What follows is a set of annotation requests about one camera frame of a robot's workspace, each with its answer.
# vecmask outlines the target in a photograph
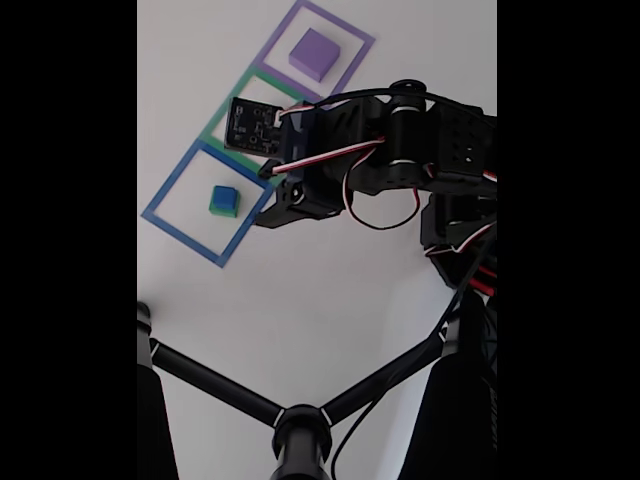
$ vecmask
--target circuit board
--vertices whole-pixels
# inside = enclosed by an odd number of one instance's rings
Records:
[[[278,158],[280,129],[275,115],[282,107],[233,97],[229,104],[224,146],[261,157]]]

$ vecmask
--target purple tape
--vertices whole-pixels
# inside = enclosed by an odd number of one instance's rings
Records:
[[[351,62],[351,64],[347,68],[347,70],[344,72],[344,74],[342,75],[340,80],[338,80],[338,83],[336,84],[334,89],[332,90],[332,92],[331,92],[332,95],[335,94],[335,93],[339,93],[344,89],[344,87],[347,85],[347,82],[351,79],[351,77],[355,73],[356,69],[362,63],[362,60],[364,60],[364,57],[369,52],[369,49],[371,49],[371,46],[373,45],[373,42],[375,42],[375,38],[373,38],[371,35],[363,32],[362,30],[354,27],[350,23],[347,23],[344,20],[336,17],[332,13],[327,12],[323,8],[318,7],[316,4],[311,3],[309,0],[297,0],[296,1],[296,3],[293,5],[293,7],[291,7],[291,10],[289,10],[287,12],[287,14],[285,15],[285,17],[282,19],[282,22],[280,22],[280,25],[278,25],[278,27],[275,29],[275,31],[271,34],[271,36],[269,37],[269,40],[267,40],[267,43],[265,43],[265,45],[262,47],[262,49],[260,49],[260,52],[258,52],[258,55],[253,60],[253,65],[255,65],[258,68],[260,68],[260,70],[263,70],[264,72],[267,72],[272,77],[280,80],[282,83],[284,83],[286,85],[289,85],[292,88],[295,88],[300,93],[302,93],[305,97],[307,97],[308,100],[317,102],[318,100],[322,99],[323,97],[321,97],[319,94],[315,93],[313,90],[310,90],[309,88],[305,87],[304,85],[301,85],[300,83],[296,82],[295,80],[293,80],[292,78],[288,77],[287,75],[285,75],[284,73],[280,72],[279,70],[276,70],[275,68],[273,68],[273,67],[267,65],[266,63],[264,63],[265,58],[267,57],[267,55],[269,54],[269,52],[271,51],[273,46],[276,44],[278,39],[282,36],[282,33],[287,29],[287,27],[292,22],[292,20],[296,16],[296,14],[303,7],[311,10],[315,14],[317,14],[317,15],[319,15],[319,16],[327,19],[327,20],[329,20],[330,22],[335,23],[337,26],[339,26],[343,30],[351,33],[352,35],[354,35],[354,36],[356,36],[356,37],[358,37],[358,38],[360,38],[360,39],[362,39],[364,41],[364,44],[362,45],[362,47],[360,48],[360,50],[356,54],[355,58],[353,59],[353,61]]]

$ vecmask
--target green square outline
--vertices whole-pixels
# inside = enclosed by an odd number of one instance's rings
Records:
[[[209,120],[207,125],[204,127],[204,129],[202,130],[202,132],[198,136],[198,139],[202,140],[203,142],[205,142],[206,144],[212,146],[213,148],[216,148],[216,149],[220,150],[221,152],[224,152],[225,155],[231,157],[236,162],[238,162],[240,165],[242,165],[244,167],[247,167],[252,172],[258,173],[258,170],[260,170],[261,165],[259,165],[258,163],[254,162],[250,158],[244,156],[240,152],[234,152],[234,151],[231,151],[231,150],[227,150],[224,147],[224,143],[221,142],[220,140],[218,140],[217,138],[215,138],[211,134],[211,132],[213,132],[215,127],[218,125],[218,123],[220,123],[220,121],[222,120],[222,117],[224,117],[225,113],[227,113],[227,110],[229,109],[229,102],[230,102],[231,98],[232,97],[237,97],[240,94],[240,92],[242,92],[244,87],[247,86],[247,84],[249,83],[249,80],[251,80],[251,78],[254,77],[254,76],[258,77],[260,80],[263,80],[263,81],[267,82],[272,87],[277,88],[282,93],[284,93],[286,95],[289,95],[291,98],[293,98],[294,100],[296,100],[298,102],[304,100],[304,96],[300,92],[298,92],[297,90],[295,90],[295,89],[289,87],[288,85],[282,83],[280,80],[277,80],[277,79],[273,78],[268,73],[265,73],[265,72],[259,70],[256,66],[251,65],[242,74],[242,76],[240,77],[240,80],[238,80],[238,83],[235,84],[235,86],[233,87],[233,89],[231,90],[229,95],[227,95],[227,98],[224,100],[222,105],[220,105],[220,107],[218,107],[218,110],[216,110],[216,113],[213,114],[213,117],[211,117],[211,120]],[[269,182],[273,186],[277,186],[282,181],[282,179],[284,177],[285,177],[285,175],[278,175],[276,177],[273,177]]]

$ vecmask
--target blue square outline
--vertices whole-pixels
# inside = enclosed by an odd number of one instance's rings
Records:
[[[189,166],[189,163],[191,162],[193,157],[196,155],[196,153],[198,153],[201,150],[207,153],[208,155],[210,155],[211,157],[213,157],[215,160],[222,162],[227,167],[236,171],[243,177],[251,180],[253,183],[258,185],[259,187],[264,188],[264,192],[262,193],[260,198],[258,198],[258,201],[249,212],[249,215],[247,215],[247,218],[244,219],[244,221],[242,222],[242,225],[240,225],[240,227],[236,231],[235,235],[233,236],[229,244],[225,247],[223,252],[219,255],[209,250],[200,242],[194,240],[189,235],[181,232],[176,227],[169,224],[168,222],[161,219],[155,214],[155,210],[156,208],[158,208],[158,205],[160,205],[162,200],[164,200],[164,198],[167,196],[167,194],[169,193],[173,185],[175,185],[178,178],[180,178],[180,175],[182,175],[182,173],[187,168],[187,166]],[[218,265],[220,268],[223,268],[227,263],[227,261],[229,260],[229,258],[231,257],[231,254],[234,252],[236,247],[240,244],[240,241],[244,238],[244,236],[249,231],[249,227],[251,227],[251,225],[253,224],[253,220],[255,219],[255,216],[265,206],[265,204],[271,197],[272,193],[273,193],[273,185],[271,185],[271,183],[261,179],[254,172],[249,170],[247,167],[239,164],[238,162],[228,157],[221,151],[210,146],[208,143],[202,140],[196,140],[195,142],[193,142],[191,147],[189,147],[189,150],[187,150],[187,152],[184,154],[184,156],[182,157],[178,165],[176,165],[176,167],[173,169],[173,172],[171,172],[171,174],[165,180],[162,187],[160,187],[160,190],[158,190],[158,192],[154,195],[154,197],[151,199],[151,202],[149,202],[149,205],[147,205],[147,208],[144,209],[144,211],[140,216],[145,220],[147,220],[148,222],[155,225],[156,227],[158,227],[160,230],[164,231],[165,233],[169,234],[170,236],[178,240],[183,245],[186,245],[191,250],[205,257],[207,260],[210,260],[211,262]]]

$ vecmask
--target red wire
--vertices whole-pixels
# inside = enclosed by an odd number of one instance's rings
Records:
[[[480,282],[479,280],[476,280],[475,278],[472,278],[469,281],[469,285],[471,285],[472,288],[475,288],[476,290],[480,290],[482,293],[490,297],[493,297],[496,293],[495,289],[489,287],[488,285],[485,285],[484,283]]]
[[[478,270],[486,275],[489,275],[490,277],[498,278],[498,274],[492,270],[489,270],[487,267],[483,267],[482,265],[480,265],[478,267]]]

